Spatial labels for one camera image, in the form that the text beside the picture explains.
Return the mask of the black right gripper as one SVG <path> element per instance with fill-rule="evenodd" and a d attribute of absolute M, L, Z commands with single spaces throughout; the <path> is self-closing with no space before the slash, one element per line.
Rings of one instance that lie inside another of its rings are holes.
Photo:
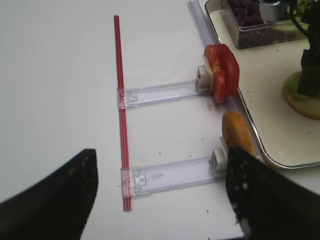
<path fill-rule="evenodd" d="M 320 1 L 309 0 L 301 16 L 301 22 L 308 25 L 306 37 L 310 48 L 320 49 Z M 315 96 L 320 92 L 320 54 L 304 49 L 301 58 L 301 77 L 298 82 L 298 93 Z"/>

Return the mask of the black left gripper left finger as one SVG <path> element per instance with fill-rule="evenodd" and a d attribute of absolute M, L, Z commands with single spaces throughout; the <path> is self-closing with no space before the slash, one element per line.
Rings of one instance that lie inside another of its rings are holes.
<path fill-rule="evenodd" d="M 79 240 L 99 185 L 95 149 L 83 149 L 30 188 L 0 204 L 2 240 Z"/>

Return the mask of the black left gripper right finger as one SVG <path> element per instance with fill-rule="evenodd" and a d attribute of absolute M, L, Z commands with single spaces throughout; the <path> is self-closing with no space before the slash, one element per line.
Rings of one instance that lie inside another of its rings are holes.
<path fill-rule="evenodd" d="M 240 147 L 228 150 L 226 191 L 245 240 L 318 240 L 319 194 Z"/>

